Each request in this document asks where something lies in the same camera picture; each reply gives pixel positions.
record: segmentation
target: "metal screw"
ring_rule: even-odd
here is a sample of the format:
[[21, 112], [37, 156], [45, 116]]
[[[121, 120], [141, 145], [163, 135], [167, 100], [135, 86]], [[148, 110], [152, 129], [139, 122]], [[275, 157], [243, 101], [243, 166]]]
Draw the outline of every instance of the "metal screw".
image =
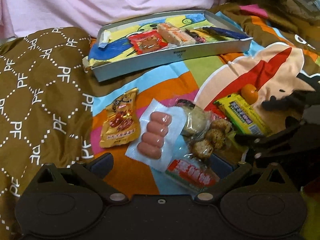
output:
[[126, 196], [122, 193], [113, 193], [110, 195], [112, 201], [123, 201], [125, 198]]
[[261, 153], [257, 153], [257, 154], [254, 156], [254, 158], [255, 158], [255, 159], [258, 159], [258, 158], [261, 157], [261, 155], [262, 155]]
[[166, 201], [165, 201], [165, 199], [158, 199], [158, 203], [159, 203], [159, 204], [165, 204]]
[[200, 193], [198, 194], [198, 199], [202, 200], [202, 201], [209, 201], [213, 199], [213, 195], [210, 193]]

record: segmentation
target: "red stripe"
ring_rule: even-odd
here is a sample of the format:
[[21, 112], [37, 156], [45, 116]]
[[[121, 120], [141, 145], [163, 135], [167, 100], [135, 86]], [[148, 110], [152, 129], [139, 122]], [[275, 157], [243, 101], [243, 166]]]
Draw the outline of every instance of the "red stripe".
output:
[[254, 85], [258, 90], [267, 83], [278, 71], [280, 66], [287, 60], [292, 48], [289, 47], [277, 55], [275, 55], [269, 62], [261, 60], [250, 71], [241, 75], [236, 80], [226, 86], [212, 101], [207, 105], [205, 110], [214, 110], [213, 102], [219, 98], [226, 97], [232, 93], [238, 93], [246, 84]]

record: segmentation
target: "red label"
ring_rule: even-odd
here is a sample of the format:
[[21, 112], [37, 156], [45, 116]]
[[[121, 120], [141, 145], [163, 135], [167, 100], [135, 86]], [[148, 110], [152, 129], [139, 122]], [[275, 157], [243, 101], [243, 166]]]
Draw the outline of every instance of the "red label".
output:
[[209, 174], [184, 160], [174, 160], [169, 165], [168, 171], [178, 174], [182, 179], [200, 188], [210, 187], [216, 183]]

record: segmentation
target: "yellow snack package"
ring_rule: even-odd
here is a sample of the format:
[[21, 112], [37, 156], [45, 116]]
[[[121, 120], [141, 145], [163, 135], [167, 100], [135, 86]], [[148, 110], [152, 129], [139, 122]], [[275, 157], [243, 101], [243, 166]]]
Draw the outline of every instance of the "yellow snack package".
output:
[[214, 102], [239, 131], [245, 134], [268, 135], [271, 129], [239, 94], [231, 94]]
[[140, 136], [140, 123], [134, 105], [138, 92], [138, 88], [130, 89], [106, 106], [107, 119], [102, 125], [101, 148], [126, 144]]

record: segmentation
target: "red snack package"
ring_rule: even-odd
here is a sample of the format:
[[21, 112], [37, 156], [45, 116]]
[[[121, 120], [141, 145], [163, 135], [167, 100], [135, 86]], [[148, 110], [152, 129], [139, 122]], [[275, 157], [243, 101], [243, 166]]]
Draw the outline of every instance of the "red snack package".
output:
[[166, 172], [183, 187], [201, 192], [214, 185], [220, 178], [200, 160], [183, 157], [175, 159], [168, 166]]
[[130, 35], [128, 40], [139, 55], [162, 49], [168, 45], [167, 42], [162, 40], [162, 37], [157, 30]]

